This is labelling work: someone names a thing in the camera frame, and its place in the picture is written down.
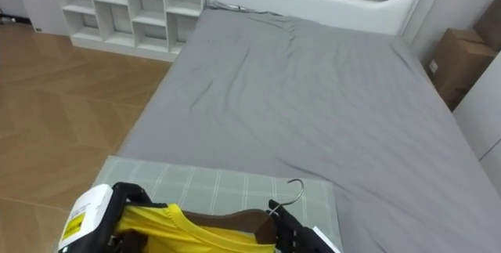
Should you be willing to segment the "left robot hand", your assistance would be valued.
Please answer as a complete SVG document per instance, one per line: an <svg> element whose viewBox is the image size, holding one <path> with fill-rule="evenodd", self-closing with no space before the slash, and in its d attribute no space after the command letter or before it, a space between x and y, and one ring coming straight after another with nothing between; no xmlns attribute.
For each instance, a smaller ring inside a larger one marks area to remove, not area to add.
<svg viewBox="0 0 501 253"><path fill-rule="evenodd" d="M74 203L57 246L58 253L139 252L146 238L138 233L117 233L127 206L165 208L154 203L134 183L99 184L84 192Z"/></svg>

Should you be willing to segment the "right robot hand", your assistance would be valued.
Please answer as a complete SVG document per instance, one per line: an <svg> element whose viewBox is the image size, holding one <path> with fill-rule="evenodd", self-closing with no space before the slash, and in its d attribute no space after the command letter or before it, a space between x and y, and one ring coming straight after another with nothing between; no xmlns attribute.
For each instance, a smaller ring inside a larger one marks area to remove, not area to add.
<svg viewBox="0 0 501 253"><path fill-rule="evenodd" d="M276 249L281 253L340 253L333 242L318 228L303 226L277 201L269 201L277 228Z"/></svg>

